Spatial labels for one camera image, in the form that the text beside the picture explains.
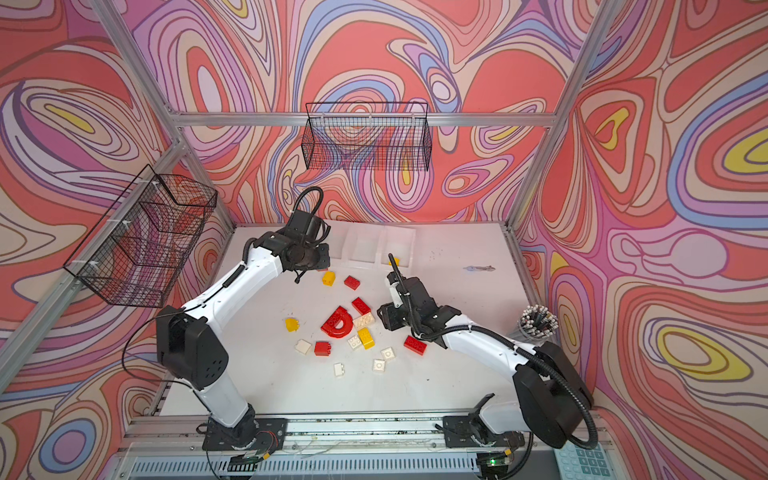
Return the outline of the cream long lego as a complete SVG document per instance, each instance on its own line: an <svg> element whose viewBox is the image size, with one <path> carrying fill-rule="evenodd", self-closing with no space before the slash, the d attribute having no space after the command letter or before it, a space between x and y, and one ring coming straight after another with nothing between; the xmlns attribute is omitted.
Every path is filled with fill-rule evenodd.
<svg viewBox="0 0 768 480"><path fill-rule="evenodd" d="M356 330L367 328L369 325L376 321L374 315L369 312L353 320L353 324Z"/></svg>

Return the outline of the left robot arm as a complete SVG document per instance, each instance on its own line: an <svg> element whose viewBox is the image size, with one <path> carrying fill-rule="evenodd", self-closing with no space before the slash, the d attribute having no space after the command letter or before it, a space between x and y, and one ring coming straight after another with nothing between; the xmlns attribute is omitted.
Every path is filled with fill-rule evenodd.
<svg viewBox="0 0 768 480"><path fill-rule="evenodd" d="M208 429L236 450L255 444L259 427L255 411L227 373L229 354L221 342L225 326L263 287L285 272L296 282L308 271L330 267L326 243L331 227L318 216L324 191L312 186L297 198L315 192L308 211L294 209L284 227L252 237L241 260L222 279L180 308L164 307L155 317L157 358L209 412Z"/></svg>

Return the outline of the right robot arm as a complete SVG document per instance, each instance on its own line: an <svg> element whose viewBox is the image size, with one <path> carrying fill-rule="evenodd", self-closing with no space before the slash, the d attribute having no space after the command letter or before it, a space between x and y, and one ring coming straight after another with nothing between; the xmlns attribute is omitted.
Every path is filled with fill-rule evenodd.
<svg viewBox="0 0 768 480"><path fill-rule="evenodd" d="M546 445L561 448L570 442L588 450L598 446L593 397L558 345L511 339L457 308L439 305L419 278L401 273L393 255L388 260L391 301L376 310L386 330L406 328L415 340L461 353L511 381L513 407L527 430Z"/></svg>

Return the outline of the right white plastic bin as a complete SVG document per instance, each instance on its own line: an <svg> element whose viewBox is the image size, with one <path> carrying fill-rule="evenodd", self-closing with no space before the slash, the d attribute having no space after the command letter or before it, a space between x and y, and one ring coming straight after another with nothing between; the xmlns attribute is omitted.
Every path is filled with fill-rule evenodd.
<svg viewBox="0 0 768 480"><path fill-rule="evenodd" d="M392 253L400 259L399 269L403 274L409 274L413 267L417 231L414 228L385 227L381 248L380 264L390 269L388 254Z"/></svg>

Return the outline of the white plastic bin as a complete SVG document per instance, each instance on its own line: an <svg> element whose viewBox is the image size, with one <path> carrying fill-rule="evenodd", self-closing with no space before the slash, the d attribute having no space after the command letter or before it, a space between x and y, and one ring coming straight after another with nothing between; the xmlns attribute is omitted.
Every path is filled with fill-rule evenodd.
<svg viewBox="0 0 768 480"><path fill-rule="evenodd" d="M353 224L343 247L343 259L354 268L374 268L380 261L379 243L384 228L371 224Z"/></svg>
<svg viewBox="0 0 768 480"><path fill-rule="evenodd" d="M330 227L330 233L326 238L325 243L329 246L331 264L336 265L342 261L344 244L353 223L328 220L327 224Z"/></svg>
<svg viewBox="0 0 768 480"><path fill-rule="evenodd" d="M380 264L390 269L388 254L392 253L400 259L399 269L403 274L409 274L413 267L417 231L414 228L385 227L381 248Z"/></svg>

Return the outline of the middle white plastic bin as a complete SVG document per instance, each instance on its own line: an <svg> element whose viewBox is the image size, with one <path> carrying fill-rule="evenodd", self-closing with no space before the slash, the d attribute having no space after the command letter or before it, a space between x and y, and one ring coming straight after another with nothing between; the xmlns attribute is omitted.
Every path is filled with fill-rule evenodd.
<svg viewBox="0 0 768 480"><path fill-rule="evenodd" d="M354 268L374 268L380 261L379 243L384 228L371 224L353 224L343 247L343 259Z"/></svg>

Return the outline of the left white plastic bin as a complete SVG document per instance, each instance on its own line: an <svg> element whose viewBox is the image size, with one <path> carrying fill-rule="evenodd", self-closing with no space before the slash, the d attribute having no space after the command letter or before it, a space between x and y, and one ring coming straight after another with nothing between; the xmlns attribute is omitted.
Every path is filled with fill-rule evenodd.
<svg viewBox="0 0 768 480"><path fill-rule="evenodd" d="M344 244L353 223L328 220L327 224L330 227L330 233L326 238L325 243L329 246L331 264L336 265L342 261Z"/></svg>

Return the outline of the cream lego front right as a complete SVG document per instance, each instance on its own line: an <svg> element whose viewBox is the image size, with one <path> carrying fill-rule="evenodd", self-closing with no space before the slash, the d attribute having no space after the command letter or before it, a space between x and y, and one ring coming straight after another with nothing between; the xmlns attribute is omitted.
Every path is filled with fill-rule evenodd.
<svg viewBox="0 0 768 480"><path fill-rule="evenodd" d="M396 354L391 347L385 348L381 351L382 358L385 362L390 362L396 358Z"/></svg>

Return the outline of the cream small lego centre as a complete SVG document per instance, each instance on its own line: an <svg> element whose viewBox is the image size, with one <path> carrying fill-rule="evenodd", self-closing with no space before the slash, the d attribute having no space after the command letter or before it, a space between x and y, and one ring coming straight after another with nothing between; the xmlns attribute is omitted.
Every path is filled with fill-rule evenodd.
<svg viewBox="0 0 768 480"><path fill-rule="evenodd" d="M357 335L351 336L347 340L347 343L349 344L349 346L350 346L350 348L352 350L356 350L356 349L358 349L358 348L360 348L362 346L362 341L360 340L360 338Z"/></svg>

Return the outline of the red arch lego piece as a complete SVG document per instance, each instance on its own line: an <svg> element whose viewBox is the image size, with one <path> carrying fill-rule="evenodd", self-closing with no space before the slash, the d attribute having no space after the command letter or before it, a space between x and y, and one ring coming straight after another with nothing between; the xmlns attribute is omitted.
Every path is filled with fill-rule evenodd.
<svg viewBox="0 0 768 480"><path fill-rule="evenodd" d="M321 330L330 338L344 338L354 327L354 320L345 307L339 306L321 325Z"/></svg>

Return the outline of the small pen on table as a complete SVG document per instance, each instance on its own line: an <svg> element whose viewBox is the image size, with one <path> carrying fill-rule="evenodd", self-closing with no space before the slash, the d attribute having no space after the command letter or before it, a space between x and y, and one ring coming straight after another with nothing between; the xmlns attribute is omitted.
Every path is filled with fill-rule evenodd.
<svg viewBox="0 0 768 480"><path fill-rule="evenodd" d="M464 270L468 272L493 272L496 269L492 265L486 265L486 266L470 265L470 266L464 267Z"/></svg>

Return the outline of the cup of pens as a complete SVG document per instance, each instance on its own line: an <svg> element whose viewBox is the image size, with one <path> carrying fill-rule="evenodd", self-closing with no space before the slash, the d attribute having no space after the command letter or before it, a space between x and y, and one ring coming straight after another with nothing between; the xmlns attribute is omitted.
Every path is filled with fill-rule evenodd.
<svg viewBox="0 0 768 480"><path fill-rule="evenodd" d="M546 306L529 305L523 310L518 327L524 338L543 341L559 329L559 320Z"/></svg>

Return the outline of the teal calculator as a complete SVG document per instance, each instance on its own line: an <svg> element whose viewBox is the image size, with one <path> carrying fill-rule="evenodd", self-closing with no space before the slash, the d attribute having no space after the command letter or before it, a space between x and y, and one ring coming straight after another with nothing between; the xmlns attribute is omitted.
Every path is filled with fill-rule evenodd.
<svg viewBox="0 0 768 480"><path fill-rule="evenodd" d="M554 451L560 477L566 480L614 480L608 455L602 446L583 449L567 443Z"/></svg>

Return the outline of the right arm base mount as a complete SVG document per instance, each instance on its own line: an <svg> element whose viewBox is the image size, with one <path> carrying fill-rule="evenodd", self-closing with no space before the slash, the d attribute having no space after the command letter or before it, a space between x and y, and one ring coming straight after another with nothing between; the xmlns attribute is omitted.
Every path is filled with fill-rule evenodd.
<svg viewBox="0 0 768 480"><path fill-rule="evenodd" d="M531 448L519 431L494 433L478 416L445 416L435 428L448 448L481 449L477 454L479 479L511 479L526 465Z"/></svg>

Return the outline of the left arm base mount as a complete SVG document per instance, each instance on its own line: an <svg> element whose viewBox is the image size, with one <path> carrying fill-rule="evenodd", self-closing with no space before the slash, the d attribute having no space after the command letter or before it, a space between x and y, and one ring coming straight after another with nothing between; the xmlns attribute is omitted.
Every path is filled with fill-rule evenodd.
<svg viewBox="0 0 768 480"><path fill-rule="evenodd" d="M244 478L255 474L272 455L283 448L286 418L244 418L226 428L209 418L196 427L203 436L202 450L215 479Z"/></svg>

